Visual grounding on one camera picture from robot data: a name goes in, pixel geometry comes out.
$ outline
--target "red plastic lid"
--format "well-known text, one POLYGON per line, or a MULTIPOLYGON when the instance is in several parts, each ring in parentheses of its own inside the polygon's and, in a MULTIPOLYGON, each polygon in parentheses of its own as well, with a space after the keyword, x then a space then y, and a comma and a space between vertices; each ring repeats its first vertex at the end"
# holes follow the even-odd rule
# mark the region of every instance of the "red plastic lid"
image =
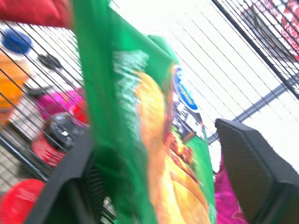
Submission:
POLYGON ((70 112, 79 121, 81 121, 84 124, 89 125, 89 118, 86 114, 86 103, 84 100, 80 100, 80 102, 78 104, 73 105, 70 108, 70 112))
POLYGON ((54 167, 65 156, 65 153, 59 152, 46 140, 44 133, 40 133, 31 143, 32 151, 42 161, 54 167))
POLYGON ((29 179, 14 185, 1 199, 0 223, 22 224, 37 198, 44 183, 39 180, 29 179))

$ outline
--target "pink bag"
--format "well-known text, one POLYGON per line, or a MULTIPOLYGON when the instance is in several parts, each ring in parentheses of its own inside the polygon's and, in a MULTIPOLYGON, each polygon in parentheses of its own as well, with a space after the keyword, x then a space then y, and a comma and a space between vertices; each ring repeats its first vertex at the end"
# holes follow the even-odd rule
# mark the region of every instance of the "pink bag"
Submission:
POLYGON ((238 200, 230 185, 227 171, 221 156, 220 169, 215 181, 217 224, 247 224, 238 200))
MULTIPOLYGON (((51 95, 43 95, 37 98, 36 102, 49 114, 53 115, 59 112, 69 110, 71 106, 78 104, 82 100, 82 89, 70 90, 66 93, 54 92, 51 95)), ((43 119, 47 119, 48 115, 38 107, 43 119)))

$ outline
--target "chip bag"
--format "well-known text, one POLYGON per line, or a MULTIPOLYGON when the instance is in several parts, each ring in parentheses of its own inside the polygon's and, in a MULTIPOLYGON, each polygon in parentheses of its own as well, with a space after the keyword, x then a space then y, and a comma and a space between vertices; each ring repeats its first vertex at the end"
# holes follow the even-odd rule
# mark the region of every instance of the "chip bag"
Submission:
POLYGON ((73 0, 94 152, 121 224, 215 224, 208 144, 166 41, 73 0))

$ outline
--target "plastic bottle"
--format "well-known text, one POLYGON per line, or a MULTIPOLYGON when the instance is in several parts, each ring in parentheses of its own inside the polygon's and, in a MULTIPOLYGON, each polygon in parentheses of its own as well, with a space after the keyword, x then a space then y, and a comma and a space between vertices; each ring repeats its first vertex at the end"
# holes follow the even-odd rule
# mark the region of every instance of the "plastic bottle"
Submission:
POLYGON ((28 60, 25 55, 30 51, 32 41, 22 32, 8 29, 5 31, 1 43, 0 123, 3 125, 6 124, 14 109, 12 104, 17 105, 23 96, 20 88, 28 80, 29 77, 27 74, 30 74, 28 60))

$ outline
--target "red bag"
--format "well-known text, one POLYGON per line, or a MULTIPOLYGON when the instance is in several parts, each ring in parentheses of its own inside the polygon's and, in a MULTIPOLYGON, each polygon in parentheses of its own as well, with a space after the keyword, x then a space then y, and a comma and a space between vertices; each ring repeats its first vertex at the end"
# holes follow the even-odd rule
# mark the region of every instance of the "red bag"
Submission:
POLYGON ((0 20, 66 28, 71 7, 68 0, 0 0, 0 20))

